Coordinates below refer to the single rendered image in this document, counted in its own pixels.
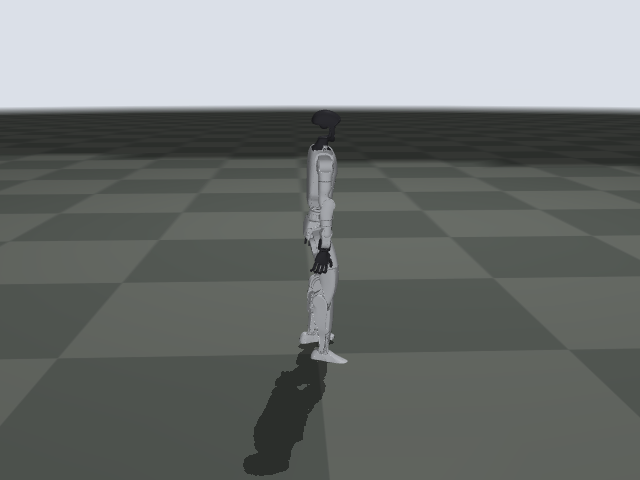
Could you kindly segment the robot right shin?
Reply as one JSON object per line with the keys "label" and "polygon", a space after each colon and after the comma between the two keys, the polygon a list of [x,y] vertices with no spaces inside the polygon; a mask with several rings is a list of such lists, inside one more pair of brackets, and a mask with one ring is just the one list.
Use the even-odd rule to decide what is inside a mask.
{"label": "robot right shin", "polygon": [[[328,306],[324,296],[320,294],[315,295],[312,302],[314,328],[317,330],[319,340],[319,353],[324,353],[325,355],[329,352],[328,347],[333,324],[334,298],[331,300],[331,306]],[[323,353],[321,353],[321,351]]]}

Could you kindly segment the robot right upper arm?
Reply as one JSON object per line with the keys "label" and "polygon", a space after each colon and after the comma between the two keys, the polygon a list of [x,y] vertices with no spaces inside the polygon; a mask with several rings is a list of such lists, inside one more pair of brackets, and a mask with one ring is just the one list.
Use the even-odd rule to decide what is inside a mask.
{"label": "robot right upper arm", "polygon": [[318,181],[319,181],[318,182],[318,202],[319,202],[319,207],[321,208],[323,202],[327,199],[330,199],[334,202],[334,200],[329,197],[329,193],[332,189],[332,175],[334,171],[334,162],[330,156],[320,155],[318,156],[316,169],[317,169]]}

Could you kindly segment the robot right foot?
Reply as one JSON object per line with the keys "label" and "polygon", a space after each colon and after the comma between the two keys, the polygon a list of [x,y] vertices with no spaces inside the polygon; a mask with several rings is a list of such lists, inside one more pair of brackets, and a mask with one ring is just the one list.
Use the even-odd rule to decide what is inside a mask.
{"label": "robot right foot", "polygon": [[[324,349],[325,352],[325,349]],[[321,351],[321,353],[323,353]],[[331,363],[347,363],[348,360],[336,355],[335,353],[333,353],[331,350],[329,350],[329,352],[327,354],[324,355],[319,353],[319,348],[315,348],[312,353],[311,353],[311,359],[314,360],[321,360],[321,361],[326,361],[326,362],[331,362]]]}

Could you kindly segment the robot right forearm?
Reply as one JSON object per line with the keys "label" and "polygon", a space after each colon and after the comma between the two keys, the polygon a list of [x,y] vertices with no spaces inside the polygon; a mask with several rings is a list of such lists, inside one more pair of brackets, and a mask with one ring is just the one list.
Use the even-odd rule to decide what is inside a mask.
{"label": "robot right forearm", "polygon": [[[320,239],[322,239],[321,248],[329,248],[331,245],[331,237],[333,232],[332,228],[332,220],[333,220],[333,211],[335,204],[332,200],[327,199],[323,202],[319,219],[320,219]],[[319,240],[320,240],[319,239]]]}

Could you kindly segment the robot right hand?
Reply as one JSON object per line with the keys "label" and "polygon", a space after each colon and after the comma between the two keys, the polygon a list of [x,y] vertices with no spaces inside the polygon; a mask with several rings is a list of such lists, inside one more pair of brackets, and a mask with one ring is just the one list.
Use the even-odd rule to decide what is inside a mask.
{"label": "robot right hand", "polygon": [[[331,245],[327,249],[327,248],[321,248],[321,244],[322,244],[322,239],[320,239],[319,243],[318,243],[319,253],[317,254],[317,256],[315,258],[314,266],[313,266],[312,269],[310,269],[310,271],[311,272],[314,271],[315,274],[316,273],[318,273],[318,274],[324,273],[325,274],[327,272],[327,269],[328,269],[328,264],[330,264],[329,265],[330,268],[333,266],[332,260],[330,258],[330,254],[328,253],[330,251]],[[317,266],[317,263],[318,263],[318,266]],[[320,269],[320,265],[321,265],[321,269]],[[316,266],[317,266],[317,269],[316,269]],[[324,269],[324,266],[325,266],[325,269]],[[315,269],[316,269],[316,271],[315,271]],[[319,269],[320,269],[320,272],[319,272]],[[323,269],[324,269],[324,271],[323,271]]]}

